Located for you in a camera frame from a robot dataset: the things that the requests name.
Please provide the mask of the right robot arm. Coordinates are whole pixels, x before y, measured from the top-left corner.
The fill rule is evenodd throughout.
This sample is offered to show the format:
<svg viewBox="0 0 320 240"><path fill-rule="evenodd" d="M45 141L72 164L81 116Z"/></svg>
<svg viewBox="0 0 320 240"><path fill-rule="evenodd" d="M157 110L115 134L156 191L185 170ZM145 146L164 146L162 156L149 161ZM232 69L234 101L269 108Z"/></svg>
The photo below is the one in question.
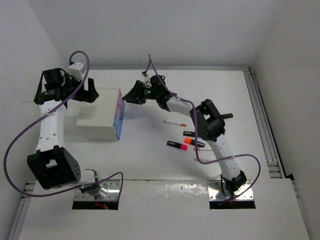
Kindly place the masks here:
<svg viewBox="0 0 320 240"><path fill-rule="evenodd" d="M155 100L158 106L168 112L190 117L195 133L206 141L219 161L221 176L226 191L234 196L235 192L247 182L247 177L238 166L225 136L225 121L213 102L202 101L197 107L189 100L178 97L166 87L163 79L154 75L145 76L145 81L137 80L133 88L123 97L127 103L143 105L146 100Z"/></svg>

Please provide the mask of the pink drawer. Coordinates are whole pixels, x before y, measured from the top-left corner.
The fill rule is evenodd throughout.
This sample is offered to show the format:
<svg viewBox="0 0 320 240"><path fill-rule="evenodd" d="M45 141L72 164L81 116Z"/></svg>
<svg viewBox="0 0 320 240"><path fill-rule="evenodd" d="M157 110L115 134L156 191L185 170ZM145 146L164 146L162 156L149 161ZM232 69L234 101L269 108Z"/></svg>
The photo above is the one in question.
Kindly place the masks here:
<svg viewBox="0 0 320 240"><path fill-rule="evenodd" d="M122 95L122 92L121 92L121 89L118 88L118 96L117 96L117 105L120 107L121 104L122 104L122 101L123 101L123 95Z"/></svg>

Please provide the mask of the orange capped white pen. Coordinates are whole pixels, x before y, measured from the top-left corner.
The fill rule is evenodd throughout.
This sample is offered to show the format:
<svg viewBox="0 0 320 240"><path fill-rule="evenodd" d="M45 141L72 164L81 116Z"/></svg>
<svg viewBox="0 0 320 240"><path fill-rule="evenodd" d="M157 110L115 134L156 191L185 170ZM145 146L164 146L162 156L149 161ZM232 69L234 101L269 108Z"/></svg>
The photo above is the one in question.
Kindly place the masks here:
<svg viewBox="0 0 320 240"><path fill-rule="evenodd" d="M167 120L164 120L163 122L165 124L170 124L170 125L175 125L175 126L181 126L181 127L186 127L187 126L187 124L185 124L185 123L172 122L172 121L167 121Z"/></svg>

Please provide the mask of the blue drawer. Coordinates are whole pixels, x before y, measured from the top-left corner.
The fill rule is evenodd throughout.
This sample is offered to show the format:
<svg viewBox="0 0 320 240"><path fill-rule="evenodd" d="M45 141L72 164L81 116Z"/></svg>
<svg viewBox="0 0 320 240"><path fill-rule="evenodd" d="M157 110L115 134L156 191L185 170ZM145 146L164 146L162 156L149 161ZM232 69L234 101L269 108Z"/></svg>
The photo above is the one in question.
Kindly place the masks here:
<svg viewBox="0 0 320 240"><path fill-rule="evenodd" d="M118 115L114 120L114 125L113 125L115 127L115 135L118 140L120 140L121 138L122 124L124 120L124 111L125 111L125 102L122 100L120 102Z"/></svg>

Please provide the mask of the white drawer cabinet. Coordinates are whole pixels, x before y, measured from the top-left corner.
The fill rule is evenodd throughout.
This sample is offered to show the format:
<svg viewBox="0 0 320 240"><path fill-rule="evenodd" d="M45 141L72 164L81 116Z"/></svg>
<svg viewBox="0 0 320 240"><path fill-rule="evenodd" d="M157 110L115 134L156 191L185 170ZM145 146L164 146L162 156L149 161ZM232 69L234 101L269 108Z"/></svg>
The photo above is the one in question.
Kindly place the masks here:
<svg viewBox="0 0 320 240"><path fill-rule="evenodd" d="M88 140L119 141L114 127L120 108L118 88L98 88L97 92L99 97L93 103L82 105L76 126Z"/></svg>

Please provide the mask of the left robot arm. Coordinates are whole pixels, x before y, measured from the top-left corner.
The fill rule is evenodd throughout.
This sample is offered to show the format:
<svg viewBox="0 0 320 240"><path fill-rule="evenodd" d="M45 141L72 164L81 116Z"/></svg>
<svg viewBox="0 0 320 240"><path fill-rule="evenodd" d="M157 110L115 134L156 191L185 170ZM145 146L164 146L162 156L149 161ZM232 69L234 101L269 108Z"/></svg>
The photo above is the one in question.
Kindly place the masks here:
<svg viewBox="0 0 320 240"><path fill-rule="evenodd" d="M61 68L42 72L45 84L39 83L34 102L44 119L40 122L35 153L27 157L27 165L45 190L76 184L81 179L77 160L65 149L64 118L68 105L63 101L75 89L75 101L93 103L99 97L92 78L86 81L88 89L80 85L84 75L85 64L80 62L70 65L67 72Z"/></svg>

